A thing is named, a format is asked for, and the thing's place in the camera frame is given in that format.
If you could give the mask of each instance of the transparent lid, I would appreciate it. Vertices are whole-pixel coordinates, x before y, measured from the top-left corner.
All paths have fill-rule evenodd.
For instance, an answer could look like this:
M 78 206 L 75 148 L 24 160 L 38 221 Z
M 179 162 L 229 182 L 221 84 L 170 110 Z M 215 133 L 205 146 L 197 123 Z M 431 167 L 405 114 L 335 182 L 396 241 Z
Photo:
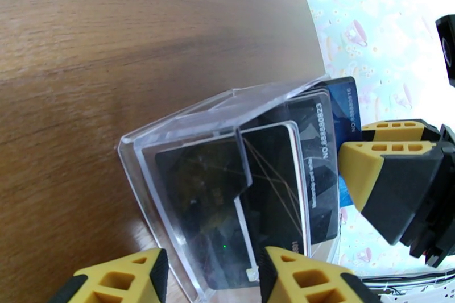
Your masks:
M 233 89 L 121 139 L 119 154 L 142 212 L 191 301 L 259 302 L 261 244 L 286 240 L 308 254 L 298 126 L 291 119 L 245 125 L 318 82 Z M 281 204 L 271 204 L 276 200 Z M 265 206 L 288 218 L 289 230 L 255 233 Z M 270 219 L 267 227 L 279 225 Z

